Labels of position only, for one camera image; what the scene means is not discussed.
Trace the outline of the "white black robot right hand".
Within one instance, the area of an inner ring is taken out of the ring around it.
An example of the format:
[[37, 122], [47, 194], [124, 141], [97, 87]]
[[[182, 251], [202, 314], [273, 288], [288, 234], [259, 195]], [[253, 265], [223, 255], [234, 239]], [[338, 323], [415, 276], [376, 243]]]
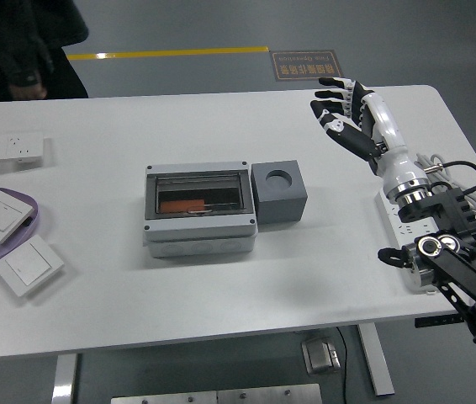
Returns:
[[369, 164], [386, 198], [400, 206], [431, 195], [431, 182], [409, 158], [408, 147], [383, 98], [360, 82], [322, 77], [326, 87], [310, 102], [324, 132]]

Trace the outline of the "person's hand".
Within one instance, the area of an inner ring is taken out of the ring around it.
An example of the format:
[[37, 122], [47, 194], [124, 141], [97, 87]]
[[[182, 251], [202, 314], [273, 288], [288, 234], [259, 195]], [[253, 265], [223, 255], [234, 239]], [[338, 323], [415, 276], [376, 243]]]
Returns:
[[24, 87], [9, 84], [8, 90], [16, 101], [42, 100], [47, 97], [47, 89], [41, 82]]

